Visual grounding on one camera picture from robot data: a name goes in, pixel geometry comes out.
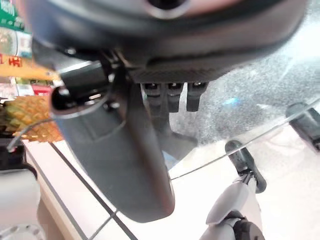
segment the screw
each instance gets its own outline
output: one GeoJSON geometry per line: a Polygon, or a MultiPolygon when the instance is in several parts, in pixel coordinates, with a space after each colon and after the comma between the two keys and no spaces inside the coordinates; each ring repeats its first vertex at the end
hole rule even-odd
{"type": "Polygon", "coordinates": [[[33,235],[38,235],[40,233],[39,229],[33,231],[33,235]]]}
{"type": "Polygon", "coordinates": [[[18,226],[14,226],[10,229],[12,233],[15,233],[18,230],[18,226]]]}
{"type": "Polygon", "coordinates": [[[70,92],[69,92],[69,90],[68,89],[66,89],[66,88],[59,88],[59,94],[61,95],[61,96],[68,96],[68,95],[70,95],[70,92]]]}
{"type": "Polygon", "coordinates": [[[77,53],[76,49],[74,49],[73,47],[69,47],[67,50],[65,50],[65,52],[70,55],[74,55],[77,53]]]}
{"type": "Polygon", "coordinates": [[[117,109],[120,107],[120,103],[118,102],[106,102],[105,104],[103,104],[103,108],[107,111],[111,111],[113,109],[117,109]]]}

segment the cable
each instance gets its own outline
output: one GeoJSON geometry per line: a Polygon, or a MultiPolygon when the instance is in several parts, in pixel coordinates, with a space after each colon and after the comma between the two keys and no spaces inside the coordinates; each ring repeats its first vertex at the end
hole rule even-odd
{"type": "Polygon", "coordinates": [[[92,234],[91,237],[88,238],[88,240],[93,240],[98,235],[98,233],[100,233],[100,231],[104,228],[104,226],[107,225],[107,223],[114,218],[117,212],[118,212],[118,209],[115,210],[115,212],[112,215],[110,215],[110,217],[108,217],[107,220],[104,221],[104,223],[102,223],[102,225],[94,232],[94,234],[92,234]]]}
{"type": "Polygon", "coordinates": [[[27,132],[29,132],[31,129],[33,129],[34,127],[40,125],[40,124],[45,124],[45,123],[49,123],[52,122],[53,119],[52,118],[48,118],[48,119],[43,119],[40,121],[37,121],[34,124],[28,125],[27,127],[25,127],[17,136],[15,136],[11,142],[9,143],[9,145],[6,147],[6,149],[8,150],[9,153],[12,153],[15,150],[15,146],[17,145],[17,142],[20,140],[20,138],[22,137],[22,135],[26,134],[27,132]]]}
{"type": "Polygon", "coordinates": [[[257,139],[259,139],[259,138],[261,138],[261,137],[263,137],[263,136],[265,136],[265,135],[273,132],[273,131],[276,130],[276,129],[279,129],[280,127],[282,127],[282,126],[285,125],[286,123],[288,123],[288,122],[290,122],[290,121],[292,121],[292,120],[300,117],[300,116],[301,116],[302,114],[304,114],[306,111],[308,111],[309,109],[311,109],[312,107],[314,107],[315,105],[317,105],[317,104],[319,104],[319,103],[320,103],[320,98],[318,98],[317,100],[313,101],[311,104],[309,104],[308,106],[306,106],[305,108],[303,108],[300,112],[295,113],[295,114],[292,114],[291,116],[285,118],[284,120],[282,120],[280,123],[278,123],[277,125],[275,125],[275,126],[272,127],[271,129],[269,129],[268,131],[260,134],[259,136],[256,136],[255,138],[253,138],[252,140],[246,142],[246,143],[243,144],[242,146],[240,146],[240,147],[238,147],[238,148],[236,148],[236,149],[234,149],[234,150],[232,150],[232,151],[230,151],[230,152],[227,152],[226,154],[224,154],[224,155],[216,158],[215,160],[212,160],[212,161],[206,163],[205,165],[202,165],[202,166],[197,167],[197,168],[195,168],[195,169],[193,169],[193,170],[191,170],[191,171],[188,171],[188,172],[186,172],[186,173],[184,173],[184,174],[181,174],[180,176],[176,176],[176,177],[172,178],[171,180],[173,181],[173,180],[182,178],[182,177],[184,177],[184,176],[186,176],[186,175],[192,174],[192,173],[194,173],[194,172],[196,172],[196,171],[198,171],[198,170],[200,170],[200,169],[203,169],[204,167],[206,167],[206,166],[208,166],[208,165],[210,165],[210,164],[215,163],[216,161],[219,161],[220,159],[223,159],[223,158],[225,158],[225,157],[228,157],[229,155],[234,154],[234,153],[240,151],[241,149],[246,148],[247,146],[249,146],[250,144],[252,144],[253,142],[255,142],[257,139]]]}

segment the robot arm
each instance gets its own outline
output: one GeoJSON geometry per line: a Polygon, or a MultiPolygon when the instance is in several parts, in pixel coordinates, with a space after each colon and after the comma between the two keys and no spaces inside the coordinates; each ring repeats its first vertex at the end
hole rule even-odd
{"type": "MultiPolygon", "coordinates": [[[[59,72],[65,84],[51,96],[53,118],[96,185],[138,222],[164,218],[174,209],[162,152],[179,160],[197,144],[170,128],[169,113],[179,110],[184,83],[187,110],[195,112],[209,81],[282,46],[298,28],[307,4],[239,0],[217,9],[204,2],[17,4],[32,27],[35,60],[59,72]]],[[[251,170],[247,183],[234,183],[226,194],[247,192],[252,200],[248,184],[261,182],[251,170]]],[[[230,221],[220,214],[219,220],[213,214],[209,224],[230,221]]]]}

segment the black wire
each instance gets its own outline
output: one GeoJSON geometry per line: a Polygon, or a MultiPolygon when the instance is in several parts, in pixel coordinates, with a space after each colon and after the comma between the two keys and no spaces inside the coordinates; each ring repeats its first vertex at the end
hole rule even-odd
{"type": "Polygon", "coordinates": [[[40,125],[40,124],[45,124],[45,123],[49,123],[52,122],[53,119],[48,118],[48,119],[43,119],[40,121],[37,121],[34,124],[28,125],[27,127],[25,127],[17,136],[15,136],[11,142],[9,143],[9,145],[6,147],[6,149],[8,150],[9,153],[11,153],[12,151],[15,150],[15,146],[17,145],[18,141],[20,140],[20,138],[26,134],[27,132],[29,132],[31,129],[33,129],[34,127],[40,125]]]}

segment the black knob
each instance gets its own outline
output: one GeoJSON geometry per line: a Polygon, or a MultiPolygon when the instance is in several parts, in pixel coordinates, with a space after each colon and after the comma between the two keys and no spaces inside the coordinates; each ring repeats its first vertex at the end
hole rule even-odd
{"type": "Polygon", "coordinates": [[[236,240],[265,240],[261,230],[253,222],[237,221],[233,227],[236,240]]]}
{"type": "Polygon", "coordinates": [[[186,0],[147,0],[152,6],[162,9],[171,10],[182,5],[186,0]]]}

